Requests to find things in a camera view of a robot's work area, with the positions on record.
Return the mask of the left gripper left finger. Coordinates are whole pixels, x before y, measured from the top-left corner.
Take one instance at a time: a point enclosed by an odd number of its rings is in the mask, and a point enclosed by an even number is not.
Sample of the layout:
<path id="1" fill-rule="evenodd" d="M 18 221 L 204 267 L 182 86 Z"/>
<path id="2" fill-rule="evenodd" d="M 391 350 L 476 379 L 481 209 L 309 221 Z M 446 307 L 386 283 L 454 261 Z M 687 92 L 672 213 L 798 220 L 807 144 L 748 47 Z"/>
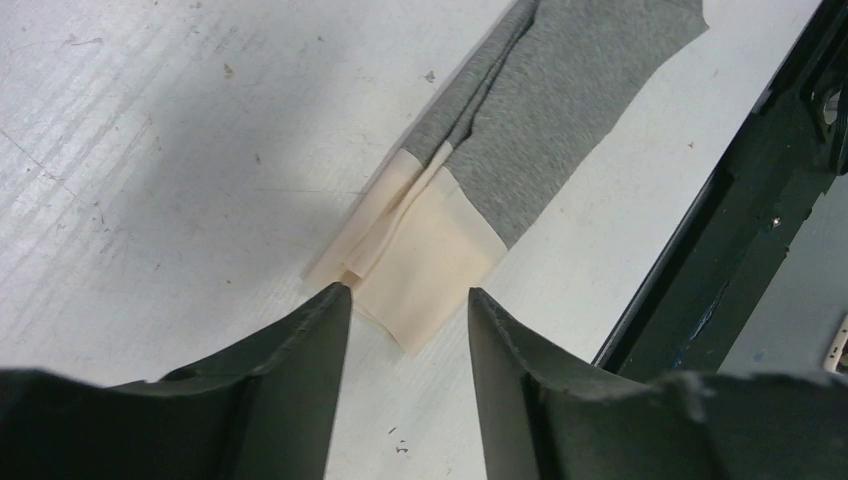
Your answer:
<path id="1" fill-rule="evenodd" d="M 1 373 L 5 479 L 320 479 L 351 320 L 334 283 L 155 382 Z"/>

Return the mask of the grey beige underwear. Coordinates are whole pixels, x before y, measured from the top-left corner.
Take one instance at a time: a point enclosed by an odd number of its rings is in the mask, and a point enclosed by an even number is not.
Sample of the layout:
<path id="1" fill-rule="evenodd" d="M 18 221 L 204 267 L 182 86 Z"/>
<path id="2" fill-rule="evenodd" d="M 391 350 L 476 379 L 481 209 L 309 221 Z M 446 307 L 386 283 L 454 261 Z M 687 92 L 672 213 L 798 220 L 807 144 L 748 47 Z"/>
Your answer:
<path id="1" fill-rule="evenodd" d="M 699 1 L 517 1 L 376 175 L 305 276 L 419 352 L 538 219 L 654 72 L 707 30 Z"/>

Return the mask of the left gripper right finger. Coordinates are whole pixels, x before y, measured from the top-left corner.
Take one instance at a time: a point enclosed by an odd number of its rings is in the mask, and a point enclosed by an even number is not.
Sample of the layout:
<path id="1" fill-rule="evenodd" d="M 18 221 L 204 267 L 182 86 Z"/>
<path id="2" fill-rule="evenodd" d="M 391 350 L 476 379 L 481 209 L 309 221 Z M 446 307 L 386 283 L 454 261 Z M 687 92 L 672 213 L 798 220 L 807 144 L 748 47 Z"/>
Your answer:
<path id="1" fill-rule="evenodd" d="M 678 371 L 639 383 L 517 321 L 485 290 L 468 331 L 491 479 L 843 479 L 847 382 Z"/>

